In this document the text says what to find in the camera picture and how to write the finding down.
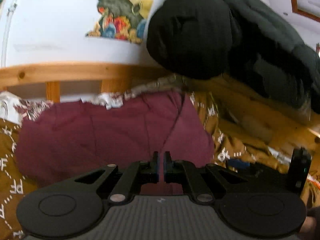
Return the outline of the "maroon long sleeve shirt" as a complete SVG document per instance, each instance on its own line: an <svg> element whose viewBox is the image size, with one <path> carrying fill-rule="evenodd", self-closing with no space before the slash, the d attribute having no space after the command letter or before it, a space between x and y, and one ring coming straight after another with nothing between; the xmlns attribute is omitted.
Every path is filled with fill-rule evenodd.
<svg viewBox="0 0 320 240"><path fill-rule="evenodd" d="M197 167L212 160L212 137L186 94L144 93L110 110L58 103L24 120L15 155L23 175L47 186L107 164L125 169L156 151Z"/></svg>

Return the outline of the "brown PF patterned blanket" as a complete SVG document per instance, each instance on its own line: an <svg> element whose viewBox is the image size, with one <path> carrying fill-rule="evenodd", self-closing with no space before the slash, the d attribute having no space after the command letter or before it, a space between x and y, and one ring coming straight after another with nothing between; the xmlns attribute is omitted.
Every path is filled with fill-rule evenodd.
<svg viewBox="0 0 320 240"><path fill-rule="evenodd" d="M240 160L263 164L280 173L288 171L289 157L300 143L274 146L271 130L255 119L236 119L215 92L195 92L184 85L179 93L189 97L204 130L212 137L214 154L209 163L225 167L231 160ZM24 231L15 213L17 204L24 195L44 187L18 169L15 150L22 124L1 119L1 239L22 237Z"/></svg>

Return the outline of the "white floral bed sheet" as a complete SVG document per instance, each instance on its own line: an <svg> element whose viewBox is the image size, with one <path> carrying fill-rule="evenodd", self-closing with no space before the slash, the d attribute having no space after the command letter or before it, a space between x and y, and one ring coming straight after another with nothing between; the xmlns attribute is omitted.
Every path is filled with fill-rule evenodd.
<svg viewBox="0 0 320 240"><path fill-rule="evenodd" d="M87 99L78 98L72 100L72 103L88 102L96 106L102 106L106 110L120 108L126 101L136 98L143 93L155 93L166 90L181 91L185 85L184 77L172 74L161 77L156 81L137 85L123 93L104 92ZM35 121L42 112L55 106L52 100L26 100L10 92L1 92L1 119L21 126L23 120Z"/></svg>

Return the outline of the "black puffy jacket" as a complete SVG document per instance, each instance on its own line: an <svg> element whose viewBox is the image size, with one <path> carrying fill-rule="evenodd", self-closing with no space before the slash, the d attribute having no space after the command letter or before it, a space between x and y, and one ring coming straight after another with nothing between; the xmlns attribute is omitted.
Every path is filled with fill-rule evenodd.
<svg viewBox="0 0 320 240"><path fill-rule="evenodd" d="M146 48L164 69L194 80L227 74L266 99L319 112L319 56L261 0L166 0Z"/></svg>

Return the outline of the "colourful landscape poster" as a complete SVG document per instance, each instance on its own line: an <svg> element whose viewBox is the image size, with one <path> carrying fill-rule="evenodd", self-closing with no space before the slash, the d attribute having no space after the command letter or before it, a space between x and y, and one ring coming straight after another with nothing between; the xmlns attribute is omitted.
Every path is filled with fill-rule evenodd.
<svg viewBox="0 0 320 240"><path fill-rule="evenodd" d="M98 0L99 20L88 37L141 44L153 0Z"/></svg>

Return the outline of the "wooden bed rail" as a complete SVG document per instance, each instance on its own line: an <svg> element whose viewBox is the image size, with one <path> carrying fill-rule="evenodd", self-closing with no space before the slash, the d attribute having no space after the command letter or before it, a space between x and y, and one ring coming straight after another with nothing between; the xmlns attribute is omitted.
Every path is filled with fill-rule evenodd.
<svg viewBox="0 0 320 240"><path fill-rule="evenodd" d="M103 62L52 62L21 64L1 68L1 90L8 87L46 84L46 98L60 102L60 83L62 81L100 81L100 91L125 92L132 82L155 80L168 75L162 67L140 66L135 64Z"/></svg>

